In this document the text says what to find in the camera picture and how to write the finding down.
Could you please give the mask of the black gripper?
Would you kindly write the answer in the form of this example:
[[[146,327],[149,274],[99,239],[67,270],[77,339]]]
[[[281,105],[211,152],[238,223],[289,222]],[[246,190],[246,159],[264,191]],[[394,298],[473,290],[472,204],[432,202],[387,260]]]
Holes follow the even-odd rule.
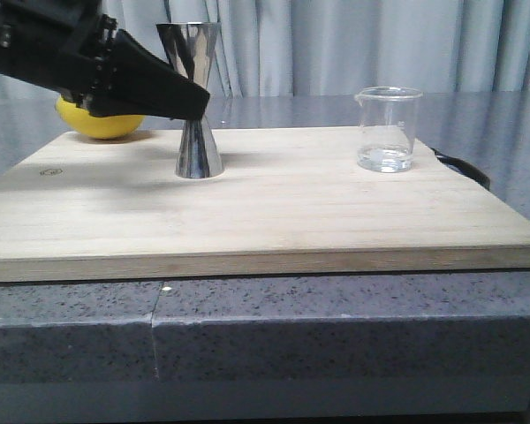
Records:
[[[143,48],[100,1],[0,1],[0,74],[94,117],[194,120],[210,94]]]

